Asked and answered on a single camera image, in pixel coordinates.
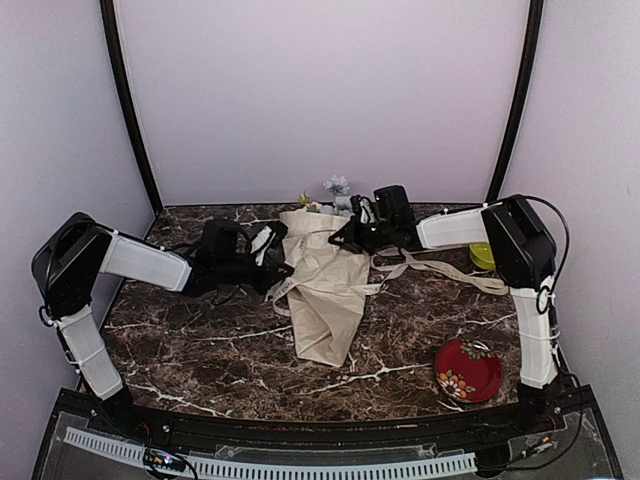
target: small plant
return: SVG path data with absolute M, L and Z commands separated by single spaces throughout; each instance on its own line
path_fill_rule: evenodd
M 307 192 L 304 192 L 302 195 L 300 195 L 298 197 L 298 201 L 305 207 L 311 205 L 311 198 L 309 197 L 309 195 L 307 195 Z
M 351 186 L 349 185 L 349 180 L 344 176 L 334 175 L 330 180 L 327 180 L 322 184 L 325 190 L 329 190 L 333 196 L 337 195 L 348 195 L 349 190 L 351 190 Z

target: beige fabric strap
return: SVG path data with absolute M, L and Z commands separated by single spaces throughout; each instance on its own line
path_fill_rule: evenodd
M 326 233 L 325 230 L 319 230 L 317 232 L 311 232 L 308 233 L 306 235 L 304 235 L 301 239 L 300 242 L 298 243 L 298 245 L 296 245 L 296 249 L 299 249 L 301 252 L 300 258 L 305 258 L 304 256 L 304 252 L 306 249 L 306 245 L 307 245 L 307 241 L 309 240 L 309 237 L 311 235 L 316 235 L 318 233 Z M 333 259 L 336 258 L 336 256 L 338 255 L 338 252 L 340 251 L 340 249 L 335 249 L 335 252 L 333 253 Z M 274 287 L 271 288 L 271 290 L 267 293 L 267 299 L 271 299 L 272 304 L 273 304 L 273 311 L 276 312 L 276 314 L 278 315 L 282 315 L 283 317 L 291 317 L 291 310 L 289 310 L 288 308 L 282 308 L 279 307 L 278 305 L 276 305 L 276 302 L 278 300 L 280 300 L 282 297 L 284 297 L 287 293 L 289 293 L 291 290 L 293 290 L 294 288 L 296 288 L 298 285 L 308 282 L 309 280 L 311 280 L 315 275 L 318 274 L 318 272 L 320 272 L 320 270 L 322 270 L 322 266 L 321 265 L 317 265 L 317 267 L 309 274 L 309 276 L 306 279 L 300 279 L 300 278 L 294 278 L 294 277 L 288 277 L 286 279 L 284 279 L 280 284 L 275 285 Z M 380 287 L 382 287 L 382 283 L 379 284 L 370 284 L 370 285 L 352 285 L 351 288 L 364 294 L 364 295 L 375 295 L 376 293 L 378 293 L 380 291 Z
M 462 273 L 460 270 L 455 268 L 453 265 L 450 265 L 445 262 L 440 262 L 437 260 L 416 260 L 413 255 L 417 255 L 420 253 L 429 253 L 429 250 L 424 250 L 420 252 L 409 253 L 406 250 L 401 250 L 402 255 L 405 257 L 405 262 L 398 263 L 394 265 L 380 265 L 377 266 L 375 264 L 376 257 L 383 257 L 393 255 L 397 252 L 394 249 L 388 249 L 379 254 L 371 256 L 371 268 L 378 270 L 379 272 L 389 272 L 389 274 L 384 278 L 384 280 L 379 284 L 380 286 L 384 284 L 388 280 L 393 280 L 394 278 L 400 277 L 407 268 L 411 267 L 415 270 L 422 271 L 431 271 L 440 273 L 445 275 L 453 280 L 457 280 L 459 282 L 469 283 L 479 290 L 482 290 L 485 293 L 489 293 L 491 295 L 506 295 L 509 293 L 509 288 L 504 284 L 504 282 L 498 278 L 483 278 L 476 277 L 473 275 L 467 275 Z

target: brown marble surface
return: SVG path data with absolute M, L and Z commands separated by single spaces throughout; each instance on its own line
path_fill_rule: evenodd
M 256 220 L 295 208 L 168 208 L 148 240 L 165 246 L 192 242 L 214 217 L 257 231 L 262 224 Z M 416 216 L 441 208 L 416 205 Z M 473 270 L 467 249 L 425 258 Z M 372 282 L 381 278 L 370 274 Z M 218 300 L 232 291 L 223 288 Z M 200 415 L 309 422 L 412 418 L 517 400 L 520 348 L 509 296 L 408 269 L 385 292 L 368 297 L 342 368 L 296 358 L 290 320 L 276 315 L 249 287 L 225 305 L 214 302 L 213 293 L 188 298 L 140 282 L 125 284 L 103 332 L 136 403 Z M 503 363 L 502 387 L 485 404 L 456 406 L 439 390 L 434 356 L 458 337 L 484 341 Z

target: white wall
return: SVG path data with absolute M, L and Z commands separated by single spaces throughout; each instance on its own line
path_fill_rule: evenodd
M 546 3 L 506 191 L 544 196 L 569 221 L 562 345 L 640 478 L 640 3 Z
M 99 2 L 0 2 L 0 478 L 30 478 L 61 386 L 33 254 L 76 210 L 141 234 L 152 219 L 118 104 Z M 98 318 L 114 281 L 94 295 Z
M 163 201 L 323 199 L 335 173 L 359 193 L 483 200 L 528 4 L 118 1 Z

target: red plate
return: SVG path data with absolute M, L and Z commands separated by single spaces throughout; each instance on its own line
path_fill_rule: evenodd
M 482 403 L 502 385 L 502 365 L 482 342 L 452 340 L 436 355 L 436 378 L 456 402 Z

